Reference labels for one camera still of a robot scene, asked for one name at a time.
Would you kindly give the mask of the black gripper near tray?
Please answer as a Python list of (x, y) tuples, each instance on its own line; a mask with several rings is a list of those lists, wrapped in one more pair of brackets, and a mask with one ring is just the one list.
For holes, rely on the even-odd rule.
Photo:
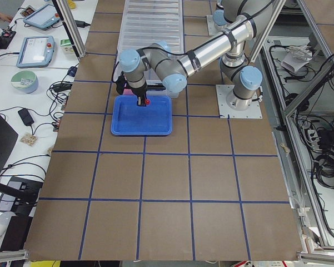
[(131, 88), (134, 95), (137, 96), (137, 105), (140, 107), (146, 107), (147, 98), (147, 85), (142, 85), (138, 88)]

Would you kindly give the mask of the silver robot arm near tray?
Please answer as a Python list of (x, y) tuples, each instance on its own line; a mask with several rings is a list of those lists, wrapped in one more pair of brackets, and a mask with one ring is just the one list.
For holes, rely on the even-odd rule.
[(251, 98), (250, 88), (241, 79), (246, 68), (244, 45), (261, 34), (270, 23), (273, 1), (222, 1), (226, 26), (203, 44), (171, 58), (164, 41), (156, 42), (137, 50), (121, 52), (119, 64), (127, 84), (137, 96), (137, 105), (145, 106), (147, 81), (144, 73), (154, 70), (163, 87), (172, 96), (178, 96), (187, 86), (187, 79), (221, 59), (222, 72), (235, 82), (235, 97), (239, 100)]

